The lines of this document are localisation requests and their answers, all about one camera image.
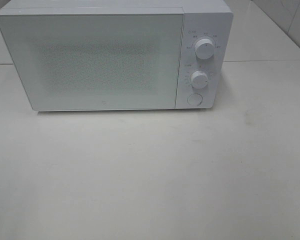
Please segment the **round white door release button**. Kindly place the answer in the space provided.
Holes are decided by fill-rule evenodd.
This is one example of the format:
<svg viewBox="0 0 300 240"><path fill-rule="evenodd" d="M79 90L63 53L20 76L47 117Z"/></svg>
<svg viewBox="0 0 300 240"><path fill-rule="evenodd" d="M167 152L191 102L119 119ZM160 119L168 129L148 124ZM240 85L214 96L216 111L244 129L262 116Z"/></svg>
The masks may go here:
<svg viewBox="0 0 300 240"><path fill-rule="evenodd" d="M200 106L203 101L201 94L194 93L187 98L187 103L191 106Z"/></svg>

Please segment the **white timer knob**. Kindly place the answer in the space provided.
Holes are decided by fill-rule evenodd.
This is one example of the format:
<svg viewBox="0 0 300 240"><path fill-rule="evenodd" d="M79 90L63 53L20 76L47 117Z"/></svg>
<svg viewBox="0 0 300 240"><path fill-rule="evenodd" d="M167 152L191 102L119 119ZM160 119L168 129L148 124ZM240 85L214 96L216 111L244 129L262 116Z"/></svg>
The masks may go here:
<svg viewBox="0 0 300 240"><path fill-rule="evenodd" d="M204 89L209 83L209 77L204 71L195 71L190 75L190 83L194 89Z"/></svg>

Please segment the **upper white power knob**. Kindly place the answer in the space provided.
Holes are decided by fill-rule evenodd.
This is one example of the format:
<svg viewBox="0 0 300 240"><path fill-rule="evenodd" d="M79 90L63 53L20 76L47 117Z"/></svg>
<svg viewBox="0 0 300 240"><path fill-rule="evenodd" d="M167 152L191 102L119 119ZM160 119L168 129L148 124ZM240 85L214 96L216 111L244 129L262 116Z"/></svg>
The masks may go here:
<svg viewBox="0 0 300 240"><path fill-rule="evenodd" d="M207 60L214 55L215 43L209 38L198 39L194 44L194 51L197 58Z"/></svg>

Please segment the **white microwave oven body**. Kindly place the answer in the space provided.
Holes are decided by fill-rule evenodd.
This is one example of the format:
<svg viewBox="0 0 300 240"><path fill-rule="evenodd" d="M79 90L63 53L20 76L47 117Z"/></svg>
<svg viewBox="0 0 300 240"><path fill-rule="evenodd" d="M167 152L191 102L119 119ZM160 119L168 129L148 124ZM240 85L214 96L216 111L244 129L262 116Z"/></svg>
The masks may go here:
<svg viewBox="0 0 300 240"><path fill-rule="evenodd" d="M222 0L11 0L0 16L21 15L132 15L183 14L175 106L171 109L208 109L214 104L221 68L233 22L233 13ZM202 38L214 42L214 55L197 58L195 43ZM209 83L195 89L190 76L204 71ZM199 106L189 105L192 94L202 95Z"/></svg>

